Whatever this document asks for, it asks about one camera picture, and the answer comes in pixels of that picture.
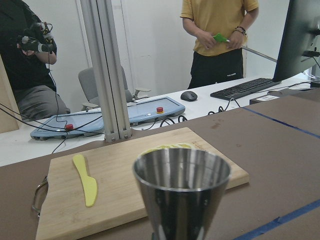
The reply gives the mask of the steel cocktail shaker cup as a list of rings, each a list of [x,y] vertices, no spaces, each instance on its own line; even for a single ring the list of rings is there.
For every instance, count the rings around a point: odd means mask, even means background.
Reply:
[[[133,174],[153,240],[203,240],[231,178],[222,157],[199,149],[159,149],[140,155]]]

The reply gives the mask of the right blue teach pendant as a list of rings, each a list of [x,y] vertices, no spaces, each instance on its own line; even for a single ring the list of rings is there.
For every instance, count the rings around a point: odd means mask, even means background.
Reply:
[[[138,102],[127,107],[128,119],[131,126],[152,123],[156,119],[175,117],[184,113],[186,107],[166,96]]]

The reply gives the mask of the blue teach pendant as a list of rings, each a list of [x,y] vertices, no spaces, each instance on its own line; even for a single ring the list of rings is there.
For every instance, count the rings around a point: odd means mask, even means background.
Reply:
[[[37,141],[68,139],[80,136],[96,136],[104,133],[104,121],[100,111],[78,112],[54,115],[39,127],[30,137]]]
[[[184,113],[186,107],[166,96],[138,102],[127,107],[128,119],[131,126],[152,123],[156,119],[175,117]]]

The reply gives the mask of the lemon slice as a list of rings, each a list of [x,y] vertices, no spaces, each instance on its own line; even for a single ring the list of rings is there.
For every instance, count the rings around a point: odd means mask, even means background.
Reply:
[[[174,144],[177,148],[182,149],[198,149],[198,147],[192,143],[179,142]]]
[[[151,152],[163,150],[163,149],[172,149],[172,148],[174,148],[174,145],[160,145],[160,146],[150,148],[150,149],[144,151],[143,154],[147,154],[147,153],[151,153]]]

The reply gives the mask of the black computer mouse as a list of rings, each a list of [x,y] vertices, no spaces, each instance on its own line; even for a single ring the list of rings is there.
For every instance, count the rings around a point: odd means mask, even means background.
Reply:
[[[184,91],[181,95],[180,95],[180,99],[187,101],[187,102],[193,102],[196,101],[198,99],[198,95],[193,92],[193,91]]]

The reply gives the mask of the black keyboard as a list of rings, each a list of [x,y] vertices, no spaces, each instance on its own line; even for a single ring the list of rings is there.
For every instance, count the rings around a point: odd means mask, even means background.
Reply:
[[[210,96],[221,100],[239,99],[261,90],[279,85],[281,81],[275,82],[271,78],[256,78],[241,84],[237,84],[216,92],[212,92]]]

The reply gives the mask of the grey office chair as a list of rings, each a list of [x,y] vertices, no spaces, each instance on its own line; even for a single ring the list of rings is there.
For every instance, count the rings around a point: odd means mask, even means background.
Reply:
[[[122,76],[123,76],[123,84],[124,84],[124,92],[125,92],[125,98],[126,98],[126,106],[131,107],[135,106],[137,103],[135,100],[147,98],[148,96],[138,97],[139,92],[150,92],[151,90],[148,88],[141,88],[138,87],[135,89],[134,93],[131,93],[131,91],[128,89],[127,85],[127,79],[125,75],[125,70],[123,67],[121,67],[122,70]],[[91,111],[93,109],[97,109],[98,111],[101,110],[101,104],[100,99],[98,96],[97,86],[96,86],[96,80],[94,75],[94,70],[92,67],[87,68],[85,70],[82,70],[78,74],[79,83],[81,85],[81,88],[84,92],[84,95],[87,99],[87,102],[82,104],[82,110],[83,111]]]

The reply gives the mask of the yellow plastic knife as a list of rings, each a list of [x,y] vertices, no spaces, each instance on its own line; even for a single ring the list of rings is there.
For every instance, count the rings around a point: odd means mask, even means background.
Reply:
[[[95,204],[98,196],[97,180],[88,174],[87,161],[82,154],[74,155],[72,157],[72,161],[82,182],[85,206],[92,207]]]

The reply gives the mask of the left blue teach pendant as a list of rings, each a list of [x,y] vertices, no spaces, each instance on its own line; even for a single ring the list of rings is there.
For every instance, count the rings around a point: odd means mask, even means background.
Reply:
[[[37,141],[68,139],[80,136],[96,136],[104,133],[104,121],[100,111],[78,112],[54,115],[39,127],[30,137]]]

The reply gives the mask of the wooden cutting board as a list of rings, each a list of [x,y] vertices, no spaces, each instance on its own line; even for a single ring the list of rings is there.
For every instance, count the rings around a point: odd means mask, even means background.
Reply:
[[[73,156],[52,159],[36,239],[77,240],[145,217],[145,205],[133,174],[134,161],[147,150],[178,143],[218,153],[187,127],[83,151],[88,174],[97,182],[96,201],[91,207],[85,204]]]

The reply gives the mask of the person in yellow shirt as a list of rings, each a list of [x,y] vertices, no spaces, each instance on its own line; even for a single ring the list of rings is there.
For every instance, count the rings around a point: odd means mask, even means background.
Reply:
[[[241,47],[258,14],[256,0],[182,2],[182,26],[195,37],[189,89],[243,78]]]

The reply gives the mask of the seated operator in black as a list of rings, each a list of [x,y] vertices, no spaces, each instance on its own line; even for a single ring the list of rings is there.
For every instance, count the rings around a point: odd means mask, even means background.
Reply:
[[[22,0],[0,2],[0,55],[24,120],[71,112],[47,68],[57,61],[57,45],[48,25]]]

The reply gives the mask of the wooden plank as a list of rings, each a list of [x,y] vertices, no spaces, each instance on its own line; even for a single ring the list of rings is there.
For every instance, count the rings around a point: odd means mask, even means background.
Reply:
[[[19,109],[2,58],[0,59],[0,108],[21,119],[17,113],[11,111],[19,112]],[[0,110],[0,133],[19,130],[22,124],[4,111]]]

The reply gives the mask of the black monitor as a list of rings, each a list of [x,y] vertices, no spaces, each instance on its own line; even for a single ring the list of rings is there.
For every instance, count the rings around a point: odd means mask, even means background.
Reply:
[[[288,5],[273,82],[316,65],[320,56],[320,2],[291,0]]]

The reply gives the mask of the aluminium frame post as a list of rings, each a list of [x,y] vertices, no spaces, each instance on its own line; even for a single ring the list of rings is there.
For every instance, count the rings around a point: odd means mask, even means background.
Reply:
[[[112,3],[82,0],[88,47],[108,143],[130,138],[125,86],[120,61]]]

